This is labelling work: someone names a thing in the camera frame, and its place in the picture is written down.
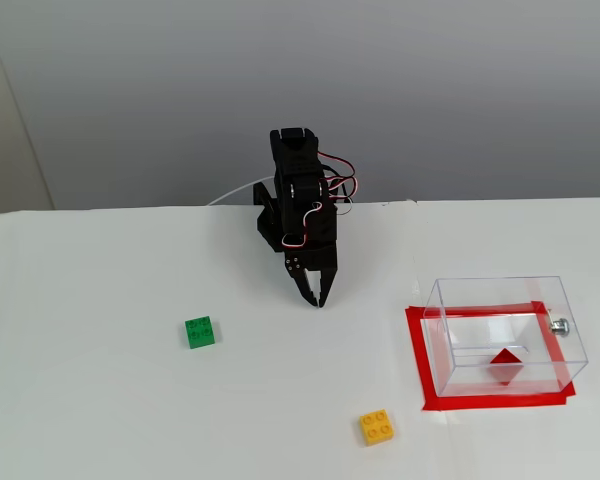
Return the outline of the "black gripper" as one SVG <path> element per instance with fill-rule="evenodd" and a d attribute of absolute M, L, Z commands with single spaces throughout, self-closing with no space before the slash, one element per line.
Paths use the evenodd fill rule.
<path fill-rule="evenodd" d="M 337 268 L 337 244 L 312 245 L 303 251 L 285 251 L 285 267 L 301 296 L 314 307 L 323 307 L 333 285 Z M 308 271 L 320 272 L 320 297 L 316 298 L 307 277 Z"/>

